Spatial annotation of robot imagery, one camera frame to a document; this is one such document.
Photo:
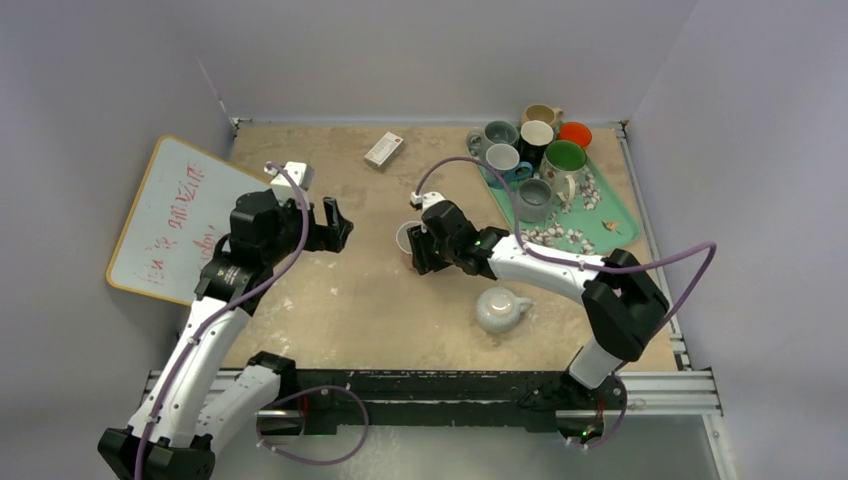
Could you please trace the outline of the blue-grey round mug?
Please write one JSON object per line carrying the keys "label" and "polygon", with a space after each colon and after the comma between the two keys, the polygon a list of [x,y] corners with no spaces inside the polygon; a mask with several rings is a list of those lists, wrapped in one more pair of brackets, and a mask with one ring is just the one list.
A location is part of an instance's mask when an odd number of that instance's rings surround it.
{"label": "blue-grey round mug", "polygon": [[521,222],[542,222],[550,213],[554,193],[544,180],[527,179],[519,185],[516,193],[518,218]]}

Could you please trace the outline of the tan brown round mug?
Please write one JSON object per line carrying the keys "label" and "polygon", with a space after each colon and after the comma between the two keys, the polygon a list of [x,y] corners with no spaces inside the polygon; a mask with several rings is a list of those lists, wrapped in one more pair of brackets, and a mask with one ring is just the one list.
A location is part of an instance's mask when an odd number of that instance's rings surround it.
{"label": "tan brown round mug", "polygon": [[529,105],[524,109],[521,115],[520,125],[523,126],[530,121],[540,121],[546,123],[551,128],[556,129],[562,118],[563,110],[561,108],[536,103]]}

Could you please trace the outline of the orange mug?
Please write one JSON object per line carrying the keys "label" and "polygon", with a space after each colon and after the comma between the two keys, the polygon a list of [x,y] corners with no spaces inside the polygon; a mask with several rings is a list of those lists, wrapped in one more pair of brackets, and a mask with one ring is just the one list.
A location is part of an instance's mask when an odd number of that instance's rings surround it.
{"label": "orange mug", "polygon": [[569,141],[586,150],[593,140],[591,130],[580,122],[564,122],[558,130],[557,138]]}

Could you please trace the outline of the cream white mug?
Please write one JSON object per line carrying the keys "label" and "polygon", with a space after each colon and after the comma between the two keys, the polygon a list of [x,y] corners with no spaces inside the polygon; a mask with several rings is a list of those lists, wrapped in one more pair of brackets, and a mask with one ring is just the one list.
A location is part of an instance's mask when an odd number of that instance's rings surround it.
{"label": "cream white mug", "polygon": [[578,174],[586,163],[587,154],[578,144],[555,140],[545,149],[539,175],[564,205],[570,205],[576,196]]}

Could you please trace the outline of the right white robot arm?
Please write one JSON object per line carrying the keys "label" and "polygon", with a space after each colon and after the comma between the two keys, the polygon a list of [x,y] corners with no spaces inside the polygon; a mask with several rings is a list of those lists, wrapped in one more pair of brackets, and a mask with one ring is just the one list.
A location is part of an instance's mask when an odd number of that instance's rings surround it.
{"label": "right white robot arm", "polygon": [[421,274],[455,266],[470,276],[515,281],[582,305],[592,331],[561,381],[564,399],[584,407],[601,384],[638,360],[664,323],[669,302],[629,252],[578,255],[529,246],[497,227],[476,229],[463,211],[436,192],[414,194],[420,225],[410,229],[412,263]]}

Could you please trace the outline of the blue mug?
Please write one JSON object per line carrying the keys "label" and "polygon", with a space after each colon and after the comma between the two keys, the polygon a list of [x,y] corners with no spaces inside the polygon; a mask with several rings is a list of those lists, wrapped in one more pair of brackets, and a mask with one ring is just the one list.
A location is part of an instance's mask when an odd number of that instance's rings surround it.
{"label": "blue mug", "polygon": [[518,150],[509,144],[495,144],[488,148],[484,161],[496,170],[505,182],[517,182],[533,175],[533,166],[521,161]]}

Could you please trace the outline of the pale speckled mug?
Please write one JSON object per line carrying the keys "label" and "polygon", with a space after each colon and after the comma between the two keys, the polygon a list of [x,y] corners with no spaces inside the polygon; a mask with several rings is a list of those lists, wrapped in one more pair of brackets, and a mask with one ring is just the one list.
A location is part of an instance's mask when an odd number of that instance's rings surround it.
{"label": "pale speckled mug", "polygon": [[493,287],[478,297],[475,318],[486,333],[507,333],[518,325],[521,316],[534,304],[531,298],[518,296],[504,287]]}

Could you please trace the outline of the black mug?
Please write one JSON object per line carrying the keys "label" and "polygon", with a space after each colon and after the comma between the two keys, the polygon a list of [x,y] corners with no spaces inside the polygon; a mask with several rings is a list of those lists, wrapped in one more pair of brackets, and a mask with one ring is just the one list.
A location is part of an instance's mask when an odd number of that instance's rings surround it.
{"label": "black mug", "polygon": [[520,160],[529,163],[534,169],[541,165],[547,146],[555,139],[556,133],[551,125],[540,120],[525,122],[520,128],[517,150]]}

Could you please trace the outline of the grey mug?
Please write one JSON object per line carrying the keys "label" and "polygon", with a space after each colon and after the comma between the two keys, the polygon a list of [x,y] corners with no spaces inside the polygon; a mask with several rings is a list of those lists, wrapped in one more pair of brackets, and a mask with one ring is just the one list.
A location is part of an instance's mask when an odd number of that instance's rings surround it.
{"label": "grey mug", "polygon": [[494,145],[516,147],[519,136],[515,125],[502,120],[492,121],[482,129],[470,131],[466,136],[466,147],[471,157],[484,159],[488,149]]}

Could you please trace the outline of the pink faceted mug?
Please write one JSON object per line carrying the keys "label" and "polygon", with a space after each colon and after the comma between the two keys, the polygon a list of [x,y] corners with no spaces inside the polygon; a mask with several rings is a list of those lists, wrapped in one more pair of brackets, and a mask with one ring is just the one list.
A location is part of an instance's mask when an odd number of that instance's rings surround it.
{"label": "pink faceted mug", "polygon": [[400,225],[396,232],[396,243],[398,248],[407,255],[412,254],[411,240],[409,238],[409,231],[414,227],[420,227],[422,225],[421,221],[407,221]]}

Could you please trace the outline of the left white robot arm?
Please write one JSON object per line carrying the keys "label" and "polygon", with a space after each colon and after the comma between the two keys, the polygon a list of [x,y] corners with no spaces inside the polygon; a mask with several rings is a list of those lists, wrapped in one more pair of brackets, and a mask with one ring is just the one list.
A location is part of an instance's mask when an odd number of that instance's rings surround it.
{"label": "left white robot arm", "polygon": [[336,199],[323,200],[326,224],[310,206],[280,201],[272,190],[240,196],[230,231],[215,244],[195,288],[178,344],[153,389],[124,428],[108,428],[97,451],[120,479],[208,479],[233,434],[265,406],[305,408],[296,364],[254,355],[213,401],[207,399],[224,357],[265,291],[303,251],[339,253],[354,229]]}

